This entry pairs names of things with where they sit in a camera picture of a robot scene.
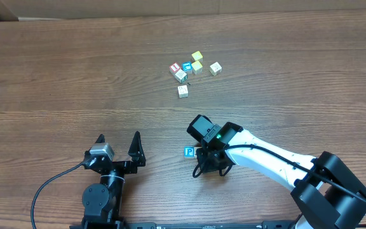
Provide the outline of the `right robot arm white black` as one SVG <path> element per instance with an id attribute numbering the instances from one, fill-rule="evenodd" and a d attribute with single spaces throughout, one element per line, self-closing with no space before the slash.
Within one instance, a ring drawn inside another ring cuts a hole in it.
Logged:
<path id="1" fill-rule="evenodd" d="M 361 228 L 366 215 L 366 187 L 335 154 L 302 155 L 265 142 L 243 127 L 213 124 L 198 115 L 187 133 L 201 148 L 193 175 L 234 165 L 256 170 L 290 191 L 301 214 L 293 228 Z"/>

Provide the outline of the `blue letter P block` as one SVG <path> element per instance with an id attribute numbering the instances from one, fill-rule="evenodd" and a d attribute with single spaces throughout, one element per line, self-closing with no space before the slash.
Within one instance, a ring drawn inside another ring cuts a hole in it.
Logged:
<path id="1" fill-rule="evenodd" d="M 186 146 L 184 148 L 184 158 L 194 158 L 194 157 L 195 157 L 194 147 Z"/>

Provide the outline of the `white block hammer picture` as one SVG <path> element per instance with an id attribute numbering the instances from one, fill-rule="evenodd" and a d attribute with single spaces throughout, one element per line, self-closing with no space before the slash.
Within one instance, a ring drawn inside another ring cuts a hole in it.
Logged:
<path id="1" fill-rule="evenodd" d="M 198 157 L 201 147 L 194 147 L 194 158 Z"/>

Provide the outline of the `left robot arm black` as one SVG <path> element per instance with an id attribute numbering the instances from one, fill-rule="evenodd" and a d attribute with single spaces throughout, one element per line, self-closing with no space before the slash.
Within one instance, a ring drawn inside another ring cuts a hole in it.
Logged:
<path id="1" fill-rule="evenodd" d="M 139 167 L 146 165 L 140 132 L 134 134 L 128 155 L 130 160 L 114 161 L 115 152 L 102 134 L 85 152 L 82 166 L 100 174 L 100 182 L 89 185 L 82 194 L 83 228 L 126 227 L 120 216 L 125 176 L 136 174 Z"/>

